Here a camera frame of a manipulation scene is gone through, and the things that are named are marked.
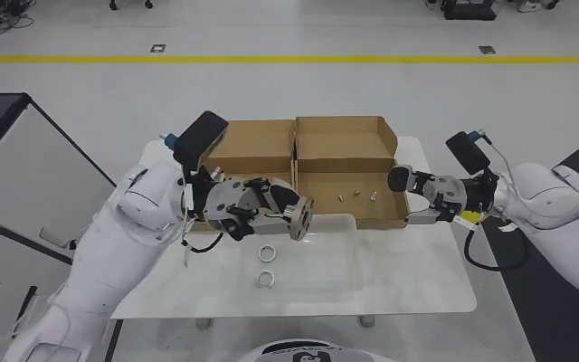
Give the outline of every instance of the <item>washer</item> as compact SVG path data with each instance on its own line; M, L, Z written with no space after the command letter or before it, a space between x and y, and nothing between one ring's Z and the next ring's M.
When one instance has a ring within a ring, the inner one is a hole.
M271 278L270 282L268 282L267 284L261 280L261 278L264 275L269 275ZM273 273L271 271L262 271L259 274L257 274L257 278L255 278L255 281L257 282L257 286L260 287L261 289L269 289L273 287L273 284L275 284L275 277L273 276Z
M264 251L271 250L271 257L266 258L263 256ZM273 262L275 256L277 255L275 248L271 245L263 245L261 249L257 252L257 256L260 258L262 262Z

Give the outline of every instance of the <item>brown cardboard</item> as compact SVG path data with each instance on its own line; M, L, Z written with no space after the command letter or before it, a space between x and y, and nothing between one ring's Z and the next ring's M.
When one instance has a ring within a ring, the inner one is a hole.
M226 176L244 179L279 178L293 182L295 120L230 121L221 144L204 162L209 172L220 167ZM194 224L194 231L209 231L207 224Z
M406 196L387 184L398 139L382 117L300 117L296 144L295 183L316 214L351 214L359 229L405 227Z

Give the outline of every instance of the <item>white ring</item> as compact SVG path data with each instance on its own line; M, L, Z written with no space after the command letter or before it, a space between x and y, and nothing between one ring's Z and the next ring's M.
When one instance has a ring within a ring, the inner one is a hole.
M261 255L261 252L263 252L266 249L271 249L271 251L273 252L273 255L270 258L264 258L263 255ZM262 262L273 262L273 260L275 259L276 256L276 251L275 248L271 245L263 245L261 247L261 249L257 252L257 256L260 258L260 260Z
M271 281L269 284L261 284L260 283L261 276L265 275L265 274L269 274L271 276ZM258 287L260 287L262 289L263 288L269 289L269 288L273 287L273 284L275 284L275 277L273 276L273 273L271 271L262 271L259 274L257 274L257 278L255 279L255 281L257 282Z

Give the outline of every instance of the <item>blue connector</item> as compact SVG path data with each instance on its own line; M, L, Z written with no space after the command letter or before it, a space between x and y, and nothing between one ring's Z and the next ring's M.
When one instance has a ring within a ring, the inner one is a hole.
M168 135L162 135L161 138L165 141L165 146L169 147L170 150L175 152L175 142L177 141L177 136L173 133Z
M488 144L492 145L492 142L490 142L490 139L487 137L487 132L485 132L484 129L473 130L468 134L468 137L472 143L475 143L479 139L483 138L485 141L487 141Z

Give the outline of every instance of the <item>black cable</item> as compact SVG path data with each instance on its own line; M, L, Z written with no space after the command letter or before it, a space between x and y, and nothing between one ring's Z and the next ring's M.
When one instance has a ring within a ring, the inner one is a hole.
M191 247L192 252L197 253L197 254L202 254L204 252L211 251L215 247L215 245L217 245L221 241L222 238L223 238L223 233L220 233L219 235L217 235L217 238L215 239L215 241L212 242L211 245L207 246L204 249L196 249L194 246L189 244L185 239L183 240L183 244Z
M25 12L34 5L36 0L0 0L0 34L32 25L34 19ZM22 20L28 23L19 25Z
M470 243L472 242L472 236L474 236L474 232L478 229L480 225L480 222L476 222L475 223L475 228L469 231L469 234L467 235L467 239L464 241L464 257L467 259L467 261L469 261L469 263L471 263L472 265L484 269L485 271L489 271L489 272L509 272L509 271L514 271L515 269L520 268L521 266L523 266L523 264L525 264L528 260L528 256L529 256L529 248L528 248L528 239L525 237L525 234L517 228L517 230L520 232L521 236L522 236L522 241L523 241L523 257L521 258L521 260L519 262L516 262L514 264L511 265L507 265L507 266L489 266L489 265L484 265L481 264L479 262L475 262L471 257L470 257Z

